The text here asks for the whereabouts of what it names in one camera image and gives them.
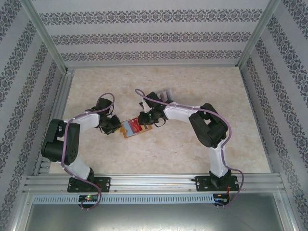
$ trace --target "enclosure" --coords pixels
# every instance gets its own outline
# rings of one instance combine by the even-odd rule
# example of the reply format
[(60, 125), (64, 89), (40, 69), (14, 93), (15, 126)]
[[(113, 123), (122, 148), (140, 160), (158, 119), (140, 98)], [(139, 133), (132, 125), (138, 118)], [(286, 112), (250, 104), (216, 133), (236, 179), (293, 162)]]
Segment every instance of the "enclosure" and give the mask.
[[(307, 0), (0, 5), (0, 230), (308, 230)], [(245, 175), (232, 172), (244, 181), (234, 204), (217, 210), (215, 192), (196, 189), (209, 149), (167, 120), (127, 139), (80, 134), (78, 156), (111, 179), (96, 212), (80, 211), (85, 194), (68, 193), (69, 175), (40, 154), (50, 121), (105, 92), (131, 120), (136, 88), (210, 103), (230, 123), (225, 157)]]

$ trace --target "striped pattern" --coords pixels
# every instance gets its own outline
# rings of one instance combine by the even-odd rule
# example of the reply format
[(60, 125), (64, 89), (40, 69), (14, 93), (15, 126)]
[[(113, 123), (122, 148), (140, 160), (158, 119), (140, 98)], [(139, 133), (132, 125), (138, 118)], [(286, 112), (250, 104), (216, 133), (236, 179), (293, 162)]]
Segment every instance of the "striped pattern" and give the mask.
[(303, 100), (306, 102), (308, 107), (308, 74), (307, 70), (302, 65), (302, 62), (298, 58), (296, 51), (293, 49), (291, 42), (285, 35), (278, 20), (273, 16), (267, 26), (270, 34), (272, 35), (275, 43), (283, 56), (283, 60), (292, 75), (295, 84), (300, 89), (300, 93), (303, 96)]
[(25, 111), (28, 107), (30, 97), (32, 95), (35, 83), (39, 77), (40, 71), (44, 64), (45, 58), (47, 56), (48, 50), (43, 43), (38, 51), (38, 54), (34, 60), (32, 68), (28, 74), (25, 85), (20, 93), (16, 107), (12, 117), (10, 118), (7, 129), (4, 132), (4, 139), (0, 143), (0, 173), (6, 165), (6, 159), (8, 158), (13, 142), (15, 141), (16, 134), (19, 130), (20, 124), (24, 118)]
[(250, 32), (128, 33), (52, 36), (56, 45), (158, 43), (158, 42), (247, 42)]
[(242, 51), (132, 51), (62, 53), (64, 61), (111, 61), (157, 59), (237, 59)]
[(21, 183), (22, 175), (25, 172), (26, 164), (31, 154), (31, 150), (33, 148), (32, 144), (35, 139), (35, 135), (38, 130), (40, 121), (42, 119), (45, 104), (50, 94), (51, 86), (53, 80), (55, 79), (56, 71), (57, 71), (57, 65), (55, 61), (53, 61), (49, 68), (49, 72), (47, 74), (44, 86), (42, 88), (42, 92), (39, 96), (37, 106), (35, 108), (32, 120), (30, 122), (30, 126), (28, 128), (28, 131), (26, 132), (26, 138), (24, 140), (23, 147), (20, 151), (17, 164), (14, 168), (14, 174), (10, 182), (10, 187), (8, 188), (8, 192), (4, 197), (4, 203), (2, 204), (2, 209), (0, 211), (0, 213), (4, 215), (0, 217), (0, 230), (5, 230), (5, 225), (7, 223), (7, 220), (12, 213), (13, 204), (16, 200), (16, 194)]
[(107, 23), (256, 22), (261, 9), (247, 10), (153, 10), (40, 13), (46, 26)]
[(282, 0), (242, 70), (269, 160), (285, 179), (300, 230), (308, 230), (307, 29), (305, 1)]
[(282, 2), (305, 38), (308, 39), (308, 6), (306, 3), (303, 0), (282, 0)]
[(2, 107), (2, 103), (6, 99), (6, 95), (11, 88), (11, 84), (13, 83), (16, 74), (20, 68), (22, 61), (25, 58), (25, 55), (32, 43), (32, 40), (36, 34), (36, 29), (32, 22), (29, 20), (28, 24), (26, 25), (22, 36), (19, 38), (16, 47), (12, 55), (7, 62), (3, 72), (1, 73), (0, 77), (0, 109)]
[(0, 43), (21, 9), (19, 0), (7, 0), (0, 10)]
[(260, 39), (256, 44), (256, 50), (260, 56), (264, 69), (268, 74), (273, 90), (277, 96), (277, 100), (280, 103), (282, 112), (286, 122), (289, 124), (290, 132), (296, 141), (298, 152), (301, 155), (301, 159), (304, 162), (304, 167), (308, 166), (308, 138), (303, 131), (303, 126), (300, 124), (297, 114), (292, 107), (292, 103), (289, 100), (288, 93), (284, 90), (283, 82), (280, 80), (278, 72), (272, 58), (267, 51), (263, 40)]

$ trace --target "black mounting plate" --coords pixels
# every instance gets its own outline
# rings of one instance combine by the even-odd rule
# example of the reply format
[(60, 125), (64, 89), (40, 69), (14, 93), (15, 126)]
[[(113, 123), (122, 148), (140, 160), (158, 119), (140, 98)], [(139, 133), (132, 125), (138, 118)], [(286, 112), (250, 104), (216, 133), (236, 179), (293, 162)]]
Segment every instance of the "black mounting plate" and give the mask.
[[(76, 188), (76, 187), (74, 187), (74, 178), (70, 178), (69, 179), (69, 182), (68, 182), (68, 186), (67, 186), (67, 192), (68, 193), (97, 193), (97, 188), (95, 188), (95, 187), (92, 187), (92, 189), (91, 190), (89, 190), (89, 191), (85, 191), (85, 190), (83, 190), (83, 189), (79, 189), (79, 188)], [(95, 177), (94, 178), (94, 184), (96, 184), (97, 186), (99, 186), (100, 187), (100, 189), (101, 189), (101, 191), (103, 192), (103, 193), (107, 193), (107, 192), (109, 192), (109, 190), (110, 190), (110, 180), (111, 180), (111, 178), (110, 177)]]
[(230, 187), (230, 191), (238, 191), (239, 190), (239, 183), (237, 181), (236, 176), (230, 176), (227, 182), (217, 189), (211, 183), (210, 176), (196, 176), (194, 180), (196, 182), (197, 192), (208, 192), (208, 191), (227, 191), (227, 185)]

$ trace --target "black bracket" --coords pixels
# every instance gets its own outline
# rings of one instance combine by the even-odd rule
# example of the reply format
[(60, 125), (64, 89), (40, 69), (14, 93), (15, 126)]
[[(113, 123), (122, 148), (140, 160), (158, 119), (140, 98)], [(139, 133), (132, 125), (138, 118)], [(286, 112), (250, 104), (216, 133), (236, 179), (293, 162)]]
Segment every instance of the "black bracket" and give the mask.
[[(110, 181), (111, 181), (110, 177), (95, 177), (93, 183), (99, 186), (103, 193), (107, 193), (110, 190)], [(68, 193), (71, 193), (71, 192), (72, 193), (78, 193), (78, 192), (79, 193), (83, 193), (83, 192), (84, 193), (90, 193), (90, 192), (97, 193), (97, 188), (89, 184), (87, 185), (90, 187), (87, 187), (87, 188), (81, 187), (80, 181), (71, 177), (68, 182), (67, 192)]]
[(212, 184), (211, 176), (196, 176), (192, 181), (196, 182), (197, 192), (208, 192), (208, 191), (226, 191), (227, 186), (230, 187), (230, 191), (239, 190), (239, 182), (236, 176), (229, 176), (223, 185), (219, 188)]

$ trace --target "wire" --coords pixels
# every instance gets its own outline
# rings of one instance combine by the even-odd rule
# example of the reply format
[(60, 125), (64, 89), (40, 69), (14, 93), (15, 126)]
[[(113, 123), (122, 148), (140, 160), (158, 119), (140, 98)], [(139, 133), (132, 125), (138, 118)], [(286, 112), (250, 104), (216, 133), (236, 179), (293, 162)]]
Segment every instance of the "wire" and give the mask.
[(229, 185), (227, 185), (227, 195), (228, 195), (228, 198), (227, 198), (228, 200), (230, 199), (230, 186)]
[(91, 114), (94, 114), (94, 113), (100, 113), (100, 112), (106, 111), (106, 110), (108, 110), (109, 108), (111, 108), (111, 107), (114, 105), (114, 103), (115, 103), (115, 96), (114, 96), (112, 93), (104, 93), (103, 95), (101, 95), (101, 96), (98, 98), (97, 102), (96, 102), (96, 106), (97, 106), (97, 104), (98, 104), (100, 98), (103, 97), (103, 96), (105, 96), (105, 95), (111, 95), (112, 98), (113, 98), (112, 103), (111, 103), (108, 107), (106, 107), (106, 108), (104, 108), (104, 109), (102, 109), (102, 110), (98, 110), (98, 111), (94, 111), (94, 112), (85, 112), (85, 113), (82, 113), (82, 114), (79, 114), (79, 115), (75, 116), (74, 118), (70, 119), (70, 120), (67, 122), (66, 127), (65, 127), (65, 132), (64, 132), (64, 143), (63, 143), (63, 151), (62, 151), (61, 166), (63, 167), (64, 171), (67, 172), (69, 175), (71, 175), (73, 178), (75, 178), (75, 179), (77, 179), (77, 180), (80, 180), (80, 181), (83, 181), (83, 182), (85, 182), (85, 183), (88, 183), (88, 184), (94, 186), (95, 188), (97, 188), (97, 190), (98, 190), (97, 196), (99, 196), (99, 199), (97, 200), (96, 204), (94, 204), (92, 207), (90, 207), (90, 208), (84, 208), (82, 205), (83, 205), (83, 203), (84, 203), (85, 201), (82, 201), (82, 202), (81, 202), (81, 204), (80, 204), (81, 209), (82, 209), (82, 210), (85, 209), (85, 210), (87, 210), (87, 211), (89, 211), (89, 210), (91, 210), (91, 209), (94, 209), (94, 208), (100, 203), (100, 201), (101, 201), (101, 199), (102, 199), (102, 191), (101, 191), (100, 187), (98, 187), (96, 184), (94, 184), (94, 183), (92, 183), (92, 182), (90, 182), (90, 181), (88, 181), (88, 180), (82, 179), (82, 178), (80, 178), (80, 177), (78, 177), (78, 176), (75, 176), (75, 175), (66, 167), (66, 165), (64, 164), (65, 153), (66, 153), (67, 132), (68, 132), (68, 127), (69, 127), (69, 125), (70, 125), (75, 119), (78, 119), (78, 118), (80, 118), (80, 117), (82, 117), (82, 116), (91, 115)]
[(110, 115), (112, 114), (112, 112), (114, 112), (114, 108), (115, 108), (115, 106), (112, 105), (112, 110), (111, 110), (111, 112), (108, 113), (108, 114), (106, 114), (106, 116), (107, 116), (107, 115), (110, 116)]
[[(161, 126), (165, 125), (166, 120), (164, 119), (164, 124), (162, 124)], [(156, 123), (154, 124), (157, 128), (160, 128), (161, 126), (156, 125)]]
[(222, 145), (221, 145), (221, 159), (222, 159), (222, 163), (223, 163), (223, 165), (224, 165), (227, 169), (229, 169), (229, 170), (231, 170), (231, 171), (237, 171), (237, 172), (239, 172), (239, 173), (241, 174), (241, 176), (242, 176), (242, 182), (241, 182), (241, 185), (240, 185), (240, 187), (239, 187), (239, 190), (238, 190), (237, 193), (235, 194), (233, 200), (230, 201), (226, 206), (229, 206), (230, 204), (232, 204), (232, 203), (235, 201), (235, 199), (238, 197), (238, 195), (239, 195), (239, 193), (240, 193), (240, 191), (241, 191), (241, 189), (242, 189), (242, 187), (243, 187), (243, 184), (244, 184), (244, 173), (243, 173), (241, 170), (239, 170), (239, 169), (235, 169), (235, 168), (229, 167), (229, 166), (226, 164), (226, 161), (225, 161), (223, 148), (224, 148), (224, 146), (226, 145), (226, 143), (230, 140), (230, 138), (231, 138), (231, 136), (232, 136), (231, 126), (230, 126), (230, 124), (228, 123), (228, 121), (227, 121), (224, 117), (222, 117), (221, 115), (219, 115), (219, 114), (217, 114), (217, 113), (215, 113), (215, 112), (212, 112), (212, 111), (210, 111), (210, 110), (202, 109), (202, 108), (199, 108), (199, 107), (189, 107), (189, 106), (185, 106), (185, 105), (181, 105), (181, 104), (176, 104), (176, 105), (174, 105), (174, 104), (169, 104), (169, 103), (165, 103), (165, 102), (162, 102), (162, 101), (154, 100), (154, 99), (151, 99), (151, 98), (149, 98), (149, 97), (146, 97), (145, 94), (144, 94), (144, 92), (143, 92), (142, 90), (140, 90), (140, 89), (135, 89), (135, 92), (136, 92), (138, 95), (140, 95), (141, 97), (143, 97), (144, 99), (149, 100), (149, 101), (152, 101), (152, 102), (154, 102), (154, 103), (160, 103), (160, 104), (163, 104), (163, 105), (166, 105), (166, 106), (181, 107), (181, 108), (185, 108), (185, 109), (190, 109), (190, 110), (202, 111), (202, 112), (210, 113), (210, 114), (212, 114), (212, 115), (217, 116), (219, 119), (221, 119), (221, 120), (227, 125), (228, 130), (229, 130), (229, 135), (228, 135), (228, 137), (225, 139), (225, 141), (224, 141), (224, 142), (222, 143)]

